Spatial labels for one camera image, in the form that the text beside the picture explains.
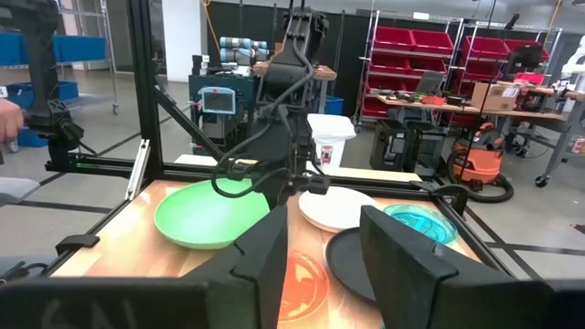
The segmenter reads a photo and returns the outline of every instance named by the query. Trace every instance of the white plate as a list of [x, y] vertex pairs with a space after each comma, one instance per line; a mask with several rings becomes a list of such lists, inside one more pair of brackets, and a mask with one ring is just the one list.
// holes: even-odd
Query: white plate
[[299, 207], [311, 224], [322, 230], [337, 233], [359, 227], [362, 206], [377, 207], [371, 197], [349, 188], [331, 186], [324, 196], [304, 192]]

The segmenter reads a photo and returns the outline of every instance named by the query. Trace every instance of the orange plate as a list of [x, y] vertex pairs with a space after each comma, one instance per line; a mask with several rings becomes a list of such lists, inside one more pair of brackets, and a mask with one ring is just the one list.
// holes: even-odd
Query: orange plate
[[324, 305], [328, 293], [329, 278], [323, 266], [299, 251], [289, 251], [279, 322], [309, 317]]

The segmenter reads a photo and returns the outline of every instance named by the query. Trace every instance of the teal bowl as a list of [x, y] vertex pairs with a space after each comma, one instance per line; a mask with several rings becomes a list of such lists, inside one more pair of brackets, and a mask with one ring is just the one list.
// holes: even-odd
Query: teal bowl
[[457, 238], [457, 228], [452, 222], [426, 207], [392, 205], [384, 208], [384, 212], [400, 223], [442, 244], [448, 244]]

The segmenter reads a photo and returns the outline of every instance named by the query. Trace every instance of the green bowl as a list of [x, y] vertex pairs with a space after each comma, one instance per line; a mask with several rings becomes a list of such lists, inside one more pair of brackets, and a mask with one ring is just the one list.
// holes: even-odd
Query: green bowl
[[[251, 186], [249, 179], [218, 179], [218, 186], [238, 193]], [[261, 193], [229, 198], [217, 194], [211, 181], [181, 188], [156, 208], [154, 224], [174, 243], [190, 249], [219, 249], [251, 228], [270, 212]]]

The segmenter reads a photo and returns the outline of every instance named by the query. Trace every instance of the black plate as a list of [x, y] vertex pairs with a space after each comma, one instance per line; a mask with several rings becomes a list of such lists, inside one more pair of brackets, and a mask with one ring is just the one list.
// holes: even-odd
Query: black plate
[[376, 303], [362, 258], [359, 228], [348, 228], [335, 234], [327, 243], [325, 256], [329, 270], [346, 289], [368, 302]]

